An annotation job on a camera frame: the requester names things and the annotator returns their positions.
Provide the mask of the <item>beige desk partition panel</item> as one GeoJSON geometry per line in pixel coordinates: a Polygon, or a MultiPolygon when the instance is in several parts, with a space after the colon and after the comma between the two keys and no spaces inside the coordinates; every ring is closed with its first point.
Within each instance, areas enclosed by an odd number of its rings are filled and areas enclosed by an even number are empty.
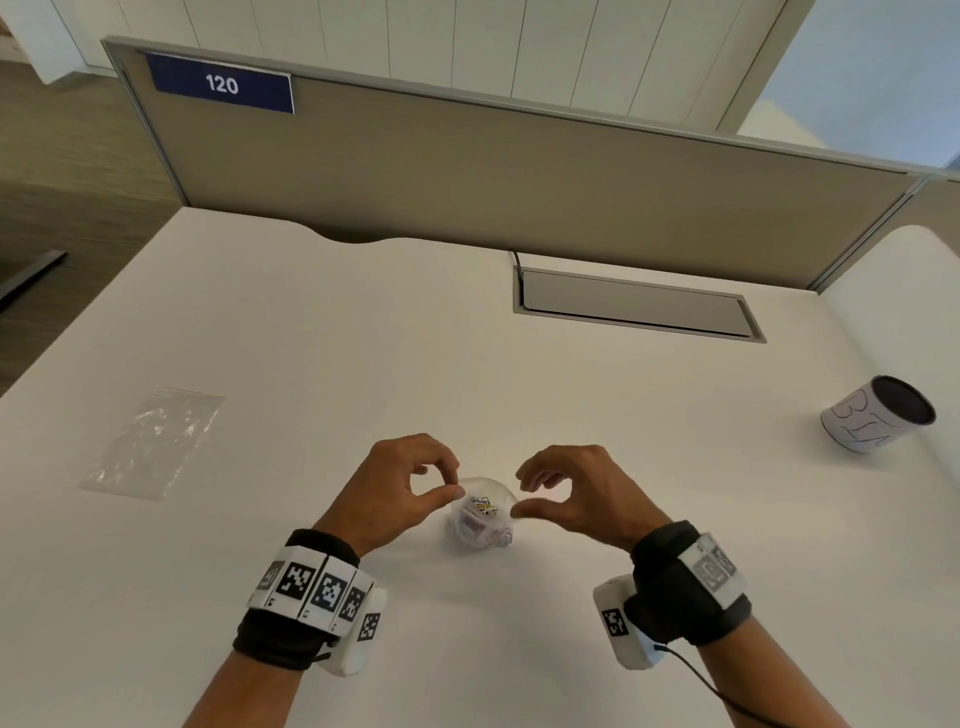
{"type": "Polygon", "coordinates": [[[807,289],[932,170],[111,35],[190,208],[807,289]],[[294,114],[157,91],[143,52],[292,76],[294,114]]]}

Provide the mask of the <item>white paper cup black inside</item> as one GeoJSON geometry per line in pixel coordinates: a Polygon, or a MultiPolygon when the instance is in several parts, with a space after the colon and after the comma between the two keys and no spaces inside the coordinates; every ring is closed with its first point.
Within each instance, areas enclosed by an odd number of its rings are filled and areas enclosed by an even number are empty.
{"type": "Polygon", "coordinates": [[[819,419],[835,443],[865,455],[931,427],[937,411],[913,385],[881,374],[824,408],[819,419]]]}

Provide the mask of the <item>black table foot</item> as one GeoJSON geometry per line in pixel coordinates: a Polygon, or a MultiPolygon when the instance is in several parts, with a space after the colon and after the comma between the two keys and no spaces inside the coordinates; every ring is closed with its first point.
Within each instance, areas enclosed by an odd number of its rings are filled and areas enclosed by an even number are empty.
{"type": "Polygon", "coordinates": [[[25,268],[0,280],[0,314],[8,310],[31,286],[69,257],[66,250],[50,249],[25,268]]]}

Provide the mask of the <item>black wristband with markers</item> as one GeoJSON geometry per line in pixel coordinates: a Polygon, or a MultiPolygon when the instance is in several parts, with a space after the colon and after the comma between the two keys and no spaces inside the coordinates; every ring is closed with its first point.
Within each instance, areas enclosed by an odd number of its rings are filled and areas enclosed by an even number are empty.
{"type": "Polygon", "coordinates": [[[351,630],[375,579],[338,538],[295,529],[246,602],[232,648],[255,661],[307,672],[351,630]]]}
{"type": "Polygon", "coordinates": [[[630,560],[635,593],[625,615],[655,643],[683,639],[705,647],[752,616],[742,572],[711,534],[688,520],[655,528],[633,546],[630,560]]]}

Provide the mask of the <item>empty clear zip bag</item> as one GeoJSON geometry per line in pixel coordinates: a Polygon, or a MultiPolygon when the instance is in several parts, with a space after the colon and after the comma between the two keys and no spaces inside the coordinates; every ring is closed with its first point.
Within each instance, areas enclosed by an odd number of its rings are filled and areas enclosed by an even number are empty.
{"type": "Polygon", "coordinates": [[[80,480],[78,489],[162,502],[225,400],[222,395],[154,388],[80,480]]]}

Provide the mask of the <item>person's left hand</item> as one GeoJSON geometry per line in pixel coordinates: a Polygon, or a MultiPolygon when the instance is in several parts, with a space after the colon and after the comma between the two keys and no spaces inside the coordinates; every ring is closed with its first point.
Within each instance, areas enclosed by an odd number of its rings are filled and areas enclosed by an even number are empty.
{"type": "Polygon", "coordinates": [[[459,460],[426,433],[375,443],[313,530],[338,538],[364,557],[379,550],[427,517],[409,517],[407,502],[417,494],[412,478],[435,468],[445,484],[459,484],[459,460]]]}

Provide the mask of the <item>beige side partition panel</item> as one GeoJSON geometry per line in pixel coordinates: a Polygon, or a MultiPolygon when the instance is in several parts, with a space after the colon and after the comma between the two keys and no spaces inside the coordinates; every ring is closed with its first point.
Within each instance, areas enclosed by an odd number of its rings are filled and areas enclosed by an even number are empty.
{"type": "Polygon", "coordinates": [[[906,226],[930,230],[960,258],[960,152],[947,167],[911,182],[806,289],[823,293],[883,237],[906,226]]]}

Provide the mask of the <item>person's right hand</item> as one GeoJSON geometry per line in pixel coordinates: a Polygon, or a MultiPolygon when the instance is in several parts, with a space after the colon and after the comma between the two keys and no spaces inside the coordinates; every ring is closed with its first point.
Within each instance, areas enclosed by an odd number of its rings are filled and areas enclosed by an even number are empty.
{"type": "Polygon", "coordinates": [[[518,469],[520,489],[534,493],[571,483],[569,521],[547,521],[623,552],[671,524],[642,488],[598,444],[552,444],[518,469]]]}

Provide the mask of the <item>black right wristband with markers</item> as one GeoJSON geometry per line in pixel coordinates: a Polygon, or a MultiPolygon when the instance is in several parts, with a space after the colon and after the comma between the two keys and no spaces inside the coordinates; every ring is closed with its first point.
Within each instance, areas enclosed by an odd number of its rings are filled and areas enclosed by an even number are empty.
{"type": "Polygon", "coordinates": [[[655,643],[683,639],[705,647],[752,616],[742,572],[711,534],[688,520],[655,528],[633,546],[630,560],[635,593],[625,615],[655,643]]]}

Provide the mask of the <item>white panelled cabinet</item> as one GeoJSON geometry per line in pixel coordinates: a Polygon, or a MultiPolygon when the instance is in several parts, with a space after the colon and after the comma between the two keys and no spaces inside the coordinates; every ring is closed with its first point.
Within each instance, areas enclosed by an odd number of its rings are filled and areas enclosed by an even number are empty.
{"type": "Polygon", "coordinates": [[[814,0],[0,0],[0,58],[109,73],[108,36],[735,133],[814,0]]]}

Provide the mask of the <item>person's right forearm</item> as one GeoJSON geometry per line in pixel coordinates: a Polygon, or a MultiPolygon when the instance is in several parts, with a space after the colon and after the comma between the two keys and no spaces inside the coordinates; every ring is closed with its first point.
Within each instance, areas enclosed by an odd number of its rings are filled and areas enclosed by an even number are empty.
{"type": "Polygon", "coordinates": [[[721,694],[768,720],[791,728],[851,728],[754,616],[698,653],[721,694]]]}

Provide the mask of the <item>black left wristband with markers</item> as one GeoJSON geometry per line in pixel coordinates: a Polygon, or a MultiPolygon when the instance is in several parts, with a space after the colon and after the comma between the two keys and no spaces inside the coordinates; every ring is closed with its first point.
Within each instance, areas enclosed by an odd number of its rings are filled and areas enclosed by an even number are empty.
{"type": "Polygon", "coordinates": [[[375,579],[338,538],[295,529],[246,602],[232,648],[255,661],[307,672],[351,630],[375,579]]]}

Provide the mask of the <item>blue number sign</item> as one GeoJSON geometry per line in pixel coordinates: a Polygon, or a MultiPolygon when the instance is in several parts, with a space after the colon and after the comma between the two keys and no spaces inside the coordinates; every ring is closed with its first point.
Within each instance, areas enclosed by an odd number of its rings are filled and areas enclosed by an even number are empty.
{"type": "Polygon", "coordinates": [[[142,54],[159,92],[286,115],[296,112],[290,74],[184,55],[142,54]]]}

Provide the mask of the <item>clear bag of small parts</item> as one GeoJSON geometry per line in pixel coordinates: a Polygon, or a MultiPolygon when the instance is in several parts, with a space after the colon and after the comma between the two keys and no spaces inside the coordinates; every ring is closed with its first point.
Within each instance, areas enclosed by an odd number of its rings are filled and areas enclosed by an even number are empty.
{"type": "Polygon", "coordinates": [[[507,549],[514,543],[513,507],[519,501],[505,484],[477,476],[460,480],[462,496],[447,511],[447,526],[466,548],[507,549]]]}

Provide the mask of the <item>person's left forearm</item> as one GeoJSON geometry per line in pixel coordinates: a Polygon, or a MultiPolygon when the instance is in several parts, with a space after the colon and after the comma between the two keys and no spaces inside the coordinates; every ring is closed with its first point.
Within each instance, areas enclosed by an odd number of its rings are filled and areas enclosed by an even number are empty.
{"type": "Polygon", "coordinates": [[[232,650],[182,728],[285,728],[304,675],[232,650]]]}

